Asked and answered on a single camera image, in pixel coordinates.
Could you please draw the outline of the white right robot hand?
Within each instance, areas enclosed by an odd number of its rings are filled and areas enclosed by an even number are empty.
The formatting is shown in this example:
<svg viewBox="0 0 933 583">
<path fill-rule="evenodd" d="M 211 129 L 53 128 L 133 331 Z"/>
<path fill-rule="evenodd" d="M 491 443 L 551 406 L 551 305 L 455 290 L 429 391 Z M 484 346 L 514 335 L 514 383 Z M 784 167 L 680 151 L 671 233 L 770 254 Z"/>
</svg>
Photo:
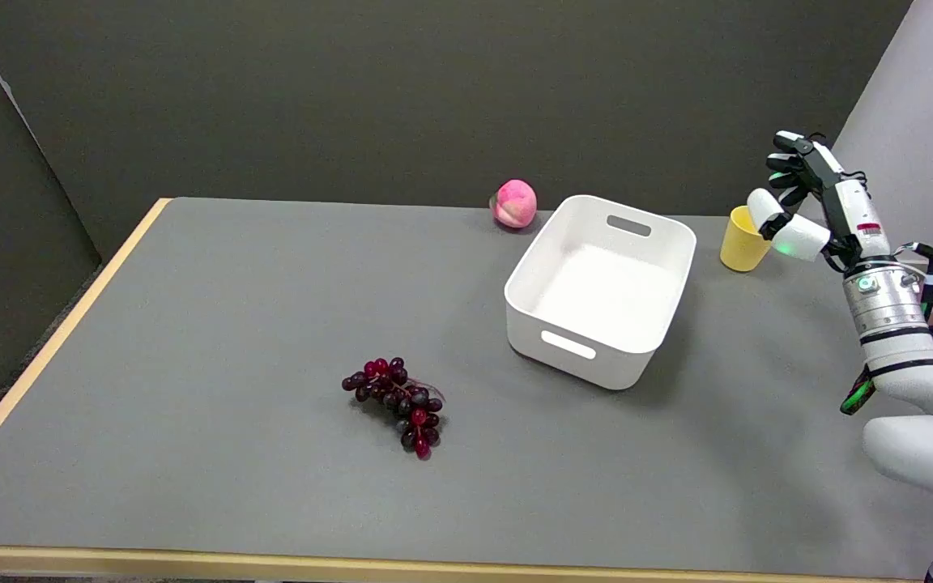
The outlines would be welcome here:
<svg viewBox="0 0 933 583">
<path fill-rule="evenodd" d="M 891 255 L 865 174 L 846 171 L 813 137 L 779 130 L 773 146 L 766 159 L 770 188 L 755 189 L 747 199 L 763 240 L 800 261 L 822 256 L 839 273 Z"/>
</svg>

